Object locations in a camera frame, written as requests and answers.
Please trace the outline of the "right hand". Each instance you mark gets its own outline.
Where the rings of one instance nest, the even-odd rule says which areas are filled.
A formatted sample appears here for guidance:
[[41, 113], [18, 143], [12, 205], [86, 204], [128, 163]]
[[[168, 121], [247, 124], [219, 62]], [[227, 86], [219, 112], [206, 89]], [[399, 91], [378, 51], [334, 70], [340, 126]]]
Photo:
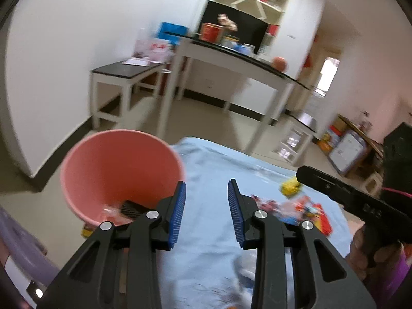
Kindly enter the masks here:
[[394, 271], [403, 251], [399, 241], [378, 248], [372, 231], [363, 225], [354, 233], [345, 260], [361, 281], [385, 280]]

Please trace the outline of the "purple right sleeve forearm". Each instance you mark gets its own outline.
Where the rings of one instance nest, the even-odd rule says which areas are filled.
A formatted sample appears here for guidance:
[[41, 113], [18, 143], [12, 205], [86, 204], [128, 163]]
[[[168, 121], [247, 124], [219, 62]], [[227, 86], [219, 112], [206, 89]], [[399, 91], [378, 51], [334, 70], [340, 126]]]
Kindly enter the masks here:
[[382, 279], [378, 296], [377, 308], [408, 308], [411, 305], [411, 265], [404, 252]]

